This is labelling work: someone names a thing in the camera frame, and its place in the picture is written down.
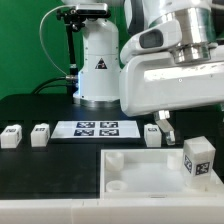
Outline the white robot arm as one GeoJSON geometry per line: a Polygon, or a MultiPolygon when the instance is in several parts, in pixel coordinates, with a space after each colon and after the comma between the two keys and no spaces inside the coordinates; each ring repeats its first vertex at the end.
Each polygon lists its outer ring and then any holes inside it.
{"type": "Polygon", "coordinates": [[[224,101],[224,45],[212,0],[62,0],[83,30],[74,101],[118,101],[129,117],[152,113],[175,143],[173,110],[224,101]]]}

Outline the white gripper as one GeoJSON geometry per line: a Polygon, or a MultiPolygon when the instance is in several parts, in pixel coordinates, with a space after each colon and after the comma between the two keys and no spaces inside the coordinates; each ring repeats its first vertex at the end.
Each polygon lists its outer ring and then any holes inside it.
{"type": "Polygon", "coordinates": [[[174,145],[168,110],[224,102],[224,49],[212,49],[208,62],[189,65],[175,64],[169,52],[136,56],[123,68],[119,84],[122,111],[128,116],[155,112],[167,144],[174,145]]]}

